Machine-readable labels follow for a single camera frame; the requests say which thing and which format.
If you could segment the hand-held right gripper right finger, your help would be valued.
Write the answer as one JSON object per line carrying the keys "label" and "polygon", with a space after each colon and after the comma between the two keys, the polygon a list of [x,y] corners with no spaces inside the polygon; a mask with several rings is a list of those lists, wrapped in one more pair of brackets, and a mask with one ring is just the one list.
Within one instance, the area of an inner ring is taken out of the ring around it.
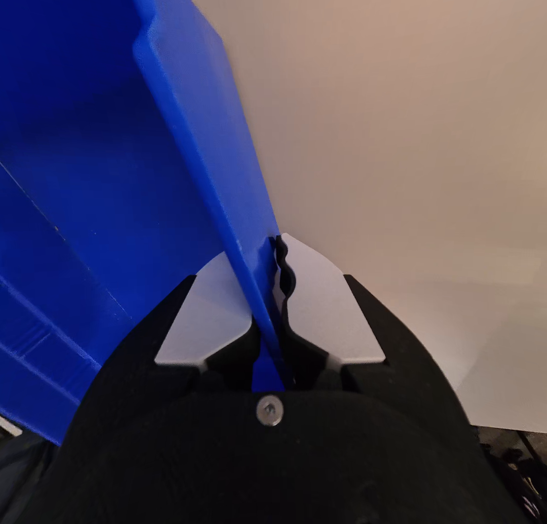
{"label": "hand-held right gripper right finger", "polygon": [[288,233],[276,238],[273,297],[280,314],[279,346],[298,390],[325,370],[381,364],[384,351],[342,271]]}

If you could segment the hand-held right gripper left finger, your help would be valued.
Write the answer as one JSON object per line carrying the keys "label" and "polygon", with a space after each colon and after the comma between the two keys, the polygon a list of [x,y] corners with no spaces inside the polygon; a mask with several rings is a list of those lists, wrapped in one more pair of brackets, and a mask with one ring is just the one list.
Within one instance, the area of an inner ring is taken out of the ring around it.
{"label": "hand-held right gripper left finger", "polygon": [[250,390],[260,329],[225,252],[196,274],[155,356],[156,365],[213,371],[231,390]]}

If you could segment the blue plastic box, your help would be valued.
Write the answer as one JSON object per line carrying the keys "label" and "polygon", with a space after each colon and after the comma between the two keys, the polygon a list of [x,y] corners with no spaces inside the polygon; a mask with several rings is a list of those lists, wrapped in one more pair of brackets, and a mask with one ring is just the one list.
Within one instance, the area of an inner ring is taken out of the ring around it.
{"label": "blue plastic box", "polygon": [[278,234],[193,0],[1,0],[1,415],[61,445],[120,341],[221,252],[278,353]]}

